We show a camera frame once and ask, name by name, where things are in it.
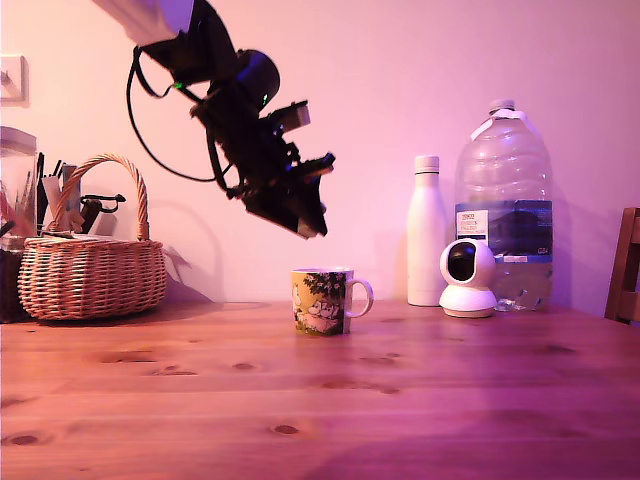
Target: large water bottle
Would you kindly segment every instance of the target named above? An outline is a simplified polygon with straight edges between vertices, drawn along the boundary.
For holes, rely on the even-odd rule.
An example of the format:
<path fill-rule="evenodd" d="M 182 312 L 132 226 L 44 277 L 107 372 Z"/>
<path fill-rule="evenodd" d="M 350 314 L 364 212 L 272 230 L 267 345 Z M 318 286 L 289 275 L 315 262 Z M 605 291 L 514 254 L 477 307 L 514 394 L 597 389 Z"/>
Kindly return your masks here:
<path fill-rule="evenodd" d="M 551 165 L 513 100 L 490 106 L 456 173 L 457 238 L 487 242 L 496 259 L 497 310 L 542 310 L 551 297 Z"/>

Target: light switch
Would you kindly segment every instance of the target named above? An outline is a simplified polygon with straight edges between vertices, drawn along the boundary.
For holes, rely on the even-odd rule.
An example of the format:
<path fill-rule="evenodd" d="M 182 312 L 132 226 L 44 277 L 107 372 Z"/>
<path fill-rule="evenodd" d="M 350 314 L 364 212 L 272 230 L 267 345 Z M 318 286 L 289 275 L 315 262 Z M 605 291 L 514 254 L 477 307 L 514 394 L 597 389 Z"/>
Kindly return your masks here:
<path fill-rule="evenodd" d="M 27 99 L 27 61 L 22 55 L 1 55 L 2 103 L 19 103 Z"/>

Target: white water bottle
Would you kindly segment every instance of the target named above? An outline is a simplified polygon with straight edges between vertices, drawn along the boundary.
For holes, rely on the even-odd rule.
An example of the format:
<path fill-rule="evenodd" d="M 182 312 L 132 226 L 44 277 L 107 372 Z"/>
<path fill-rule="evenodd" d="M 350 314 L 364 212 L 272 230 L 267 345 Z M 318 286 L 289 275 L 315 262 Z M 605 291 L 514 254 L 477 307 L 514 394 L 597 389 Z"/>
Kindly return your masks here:
<path fill-rule="evenodd" d="M 437 307 L 446 287 L 440 273 L 440 255 L 447 241 L 439 172 L 437 156 L 416 157 L 416 183 L 407 221 L 407 300 L 423 307 Z"/>

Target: mug handle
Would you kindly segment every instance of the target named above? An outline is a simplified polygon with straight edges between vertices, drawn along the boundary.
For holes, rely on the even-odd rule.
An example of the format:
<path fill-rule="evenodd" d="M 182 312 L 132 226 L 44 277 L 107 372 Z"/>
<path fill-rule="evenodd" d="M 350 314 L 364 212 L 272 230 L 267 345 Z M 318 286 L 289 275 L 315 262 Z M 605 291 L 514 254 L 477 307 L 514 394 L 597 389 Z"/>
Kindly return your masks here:
<path fill-rule="evenodd" d="M 360 278 L 354 278 L 353 280 L 347 281 L 347 288 L 353 289 L 353 286 L 356 283 L 359 283 L 360 285 L 362 285 L 364 289 L 367 291 L 367 304 L 359 313 L 353 313 L 350 310 L 345 311 L 344 312 L 345 317 L 349 317 L 349 318 L 361 317 L 365 313 L 367 313 L 369 310 L 371 310 L 371 307 L 373 306 L 373 288 L 371 288 L 371 285 L 369 284 L 369 282 L 367 282 L 366 280 L 362 280 Z"/>

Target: basket handle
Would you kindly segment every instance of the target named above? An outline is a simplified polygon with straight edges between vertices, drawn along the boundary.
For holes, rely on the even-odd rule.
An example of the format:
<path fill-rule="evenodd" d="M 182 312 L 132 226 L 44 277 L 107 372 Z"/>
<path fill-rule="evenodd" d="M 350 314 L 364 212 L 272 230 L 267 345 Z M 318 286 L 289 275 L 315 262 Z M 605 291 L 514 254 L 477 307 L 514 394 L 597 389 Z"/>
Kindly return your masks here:
<path fill-rule="evenodd" d="M 87 160 L 80 167 L 76 168 L 69 180 L 62 187 L 62 195 L 60 196 L 60 201 L 55 210 L 55 214 L 53 216 L 53 222 L 51 224 L 51 230 L 54 232 L 59 232 L 60 222 L 62 221 L 62 215 L 65 211 L 65 205 L 67 204 L 67 200 L 71 196 L 71 192 L 73 191 L 73 187 L 80 181 L 80 178 L 87 173 L 89 169 L 95 167 L 96 165 L 103 162 L 117 162 L 123 167 L 125 167 L 133 179 L 136 182 L 136 187 L 138 188 L 138 240 L 149 240 L 149 216 L 147 214 L 147 187 L 144 184 L 144 180 L 142 179 L 142 175 L 135 167 L 133 163 L 131 163 L 126 158 L 116 155 L 114 153 L 105 153 L 103 155 L 97 155 L 89 160 Z"/>

